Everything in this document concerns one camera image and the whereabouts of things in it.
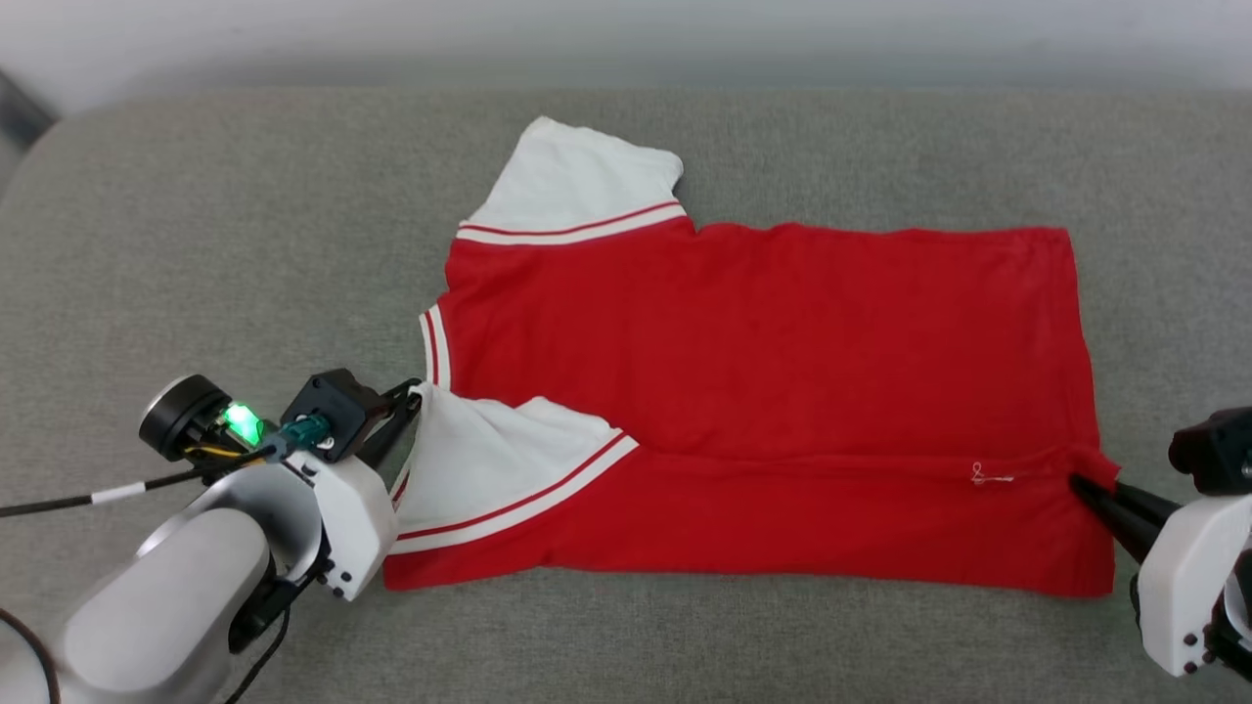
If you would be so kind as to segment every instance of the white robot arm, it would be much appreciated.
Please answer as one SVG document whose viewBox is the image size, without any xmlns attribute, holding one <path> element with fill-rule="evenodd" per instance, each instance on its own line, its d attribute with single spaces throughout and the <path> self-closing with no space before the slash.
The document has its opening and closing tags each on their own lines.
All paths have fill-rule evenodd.
<svg viewBox="0 0 1252 704">
<path fill-rule="evenodd" d="M 1252 408 L 1176 432 L 1169 461 L 1203 499 L 1077 475 L 1070 487 L 1142 565 L 1131 601 L 1148 656 L 1174 676 L 1221 660 L 1252 680 Z"/>
<path fill-rule="evenodd" d="M 140 427 L 162 455 L 212 448 L 269 460 L 238 471 L 202 462 L 204 494 L 80 599 L 51 638 L 0 668 L 0 701 L 208 703 L 230 656 L 279 616 L 285 630 L 288 609 L 309 584 L 354 600 L 398 532 L 369 463 L 419 403 L 408 382 L 379 396 L 336 370 L 310 377 L 279 427 L 240 411 L 204 377 L 168 387 Z"/>
</svg>

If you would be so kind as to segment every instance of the led light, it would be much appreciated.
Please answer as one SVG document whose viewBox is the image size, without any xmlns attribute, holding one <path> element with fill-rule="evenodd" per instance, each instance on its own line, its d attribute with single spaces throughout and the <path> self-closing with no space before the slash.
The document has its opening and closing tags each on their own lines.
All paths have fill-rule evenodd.
<svg viewBox="0 0 1252 704">
<path fill-rule="evenodd" d="M 230 432 L 242 440 L 244 445 L 249 447 L 260 445 L 260 435 L 264 428 L 262 427 L 260 418 L 250 408 L 243 403 L 232 403 L 222 413 L 222 417 L 225 420 Z"/>
</svg>

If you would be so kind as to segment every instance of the gray table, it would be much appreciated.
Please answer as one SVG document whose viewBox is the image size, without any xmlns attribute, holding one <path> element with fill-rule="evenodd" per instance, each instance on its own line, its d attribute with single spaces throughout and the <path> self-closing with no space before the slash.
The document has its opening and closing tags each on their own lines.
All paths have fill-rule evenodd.
<svg viewBox="0 0 1252 704">
<path fill-rule="evenodd" d="M 699 223 L 1068 227 L 1106 451 L 1147 489 L 1189 499 L 1171 432 L 1252 402 L 1249 95 L 227 93 L 70 120 L 13 182 L 0 502 L 172 470 L 136 416 L 189 371 L 265 413 L 332 366 L 419 373 L 454 225 L 537 114 L 681 155 Z M 194 491 L 5 521 L 0 604 L 48 626 Z M 543 570 L 352 605 L 318 591 L 249 700 L 1248 696 L 1147 659 L 1119 562 L 1094 601 Z"/>
</svg>

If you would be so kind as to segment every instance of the wall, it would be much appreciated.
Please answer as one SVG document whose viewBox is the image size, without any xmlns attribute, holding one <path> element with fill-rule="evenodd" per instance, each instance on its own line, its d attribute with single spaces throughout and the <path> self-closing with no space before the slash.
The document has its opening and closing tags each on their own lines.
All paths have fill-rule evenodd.
<svg viewBox="0 0 1252 704">
<path fill-rule="evenodd" d="M 258 84 L 1252 88 L 1252 0 L 4 0 L 54 109 Z"/>
</svg>

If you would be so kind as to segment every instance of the red stripe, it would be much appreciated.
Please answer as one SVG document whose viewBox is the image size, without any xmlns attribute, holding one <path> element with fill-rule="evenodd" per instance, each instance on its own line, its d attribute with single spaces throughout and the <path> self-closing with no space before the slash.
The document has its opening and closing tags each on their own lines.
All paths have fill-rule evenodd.
<svg viewBox="0 0 1252 704">
<path fill-rule="evenodd" d="M 580 229 L 590 229 L 593 227 L 607 225 L 616 222 L 625 220 L 626 218 L 634 218 L 635 215 L 642 215 L 644 213 L 651 213 L 652 210 L 660 210 L 661 208 L 669 208 L 670 205 L 680 205 L 677 200 L 670 200 L 666 203 L 657 203 L 656 205 L 650 205 L 641 210 L 635 210 L 634 213 L 626 213 L 625 215 L 617 215 L 616 218 L 608 218 L 607 220 L 598 220 L 595 223 L 587 223 L 585 225 L 572 227 L 570 229 L 546 229 L 546 230 L 533 230 L 533 229 L 500 229 L 487 225 L 476 225 L 472 223 L 466 223 L 461 225 L 461 229 L 473 229 L 478 232 L 487 232 L 491 234 L 570 234 L 572 232 L 578 232 Z"/>
<path fill-rule="evenodd" d="M 404 481 L 399 482 L 399 489 L 396 490 L 396 496 L 392 496 L 392 507 L 394 509 L 402 496 L 404 496 L 404 490 L 408 489 L 408 475 L 404 475 Z"/>
<path fill-rule="evenodd" d="M 431 312 L 427 311 L 426 316 L 426 331 L 429 334 L 431 341 L 431 383 L 439 383 L 439 341 L 434 339 L 434 318 Z"/>
<path fill-rule="evenodd" d="M 536 501 L 538 499 L 542 499 L 542 497 L 547 496 L 548 494 L 552 494 L 557 489 L 561 489 L 562 486 L 565 486 L 566 484 L 568 484 L 570 480 L 572 480 L 573 477 L 578 476 L 578 474 L 581 474 L 582 470 L 587 468 L 588 465 L 591 465 L 592 462 L 595 462 L 596 460 L 598 460 L 613 445 L 617 445 L 618 442 L 621 442 L 621 438 L 623 438 L 623 437 L 626 437 L 625 432 L 617 433 L 617 437 L 615 437 L 611 441 L 608 441 L 607 445 L 605 445 L 595 455 L 592 455 L 591 457 L 588 457 L 586 462 L 578 465 L 577 468 L 575 468 L 572 472 L 570 472 L 568 475 L 566 475 L 565 479 L 562 479 L 561 481 L 558 481 L 558 482 L 553 484 L 552 486 L 545 489 L 543 491 L 540 491 L 538 494 L 532 494 L 532 495 L 527 496 L 526 499 L 522 499 L 521 501 L 517 501 L 515 504 L 510 504 L 508 506 L 505 506 L 503 509 L 500 509 L 497 511 L 492 511 L 492 512 L 486 514 L 483 516 L 478 516 L 477 519 L 470 519 L 468 521 L 462 521 L 459 524 L 452 524 L 452 525 L 448 525 L 448 526 L 439 526 L 439 527 L 434 527 L 434 529 L 416 530 L 413 532 L 406 532 L 406 534 L 402 534 L 396 540 L 408 540 L 411 537 L 421 537 L 423 535 L 434 535 L 434 534 L 439 534 L 439 532 L 448 532 L 448 531 L 453 531 L 453 530 L 461 530 L 463 527 L 470 527 L 472 525 L 477 525 L 477 524 L 481 524 L 483 521 L 488 521 L 491 519 L 495 519 L 496 516 L 505 515 L 505 514 L 507 514 L 510 511 L 513 511 L 516 509 L 521 509 L 522 506 L 530 504 L 531 501 Z"/>
</svg>

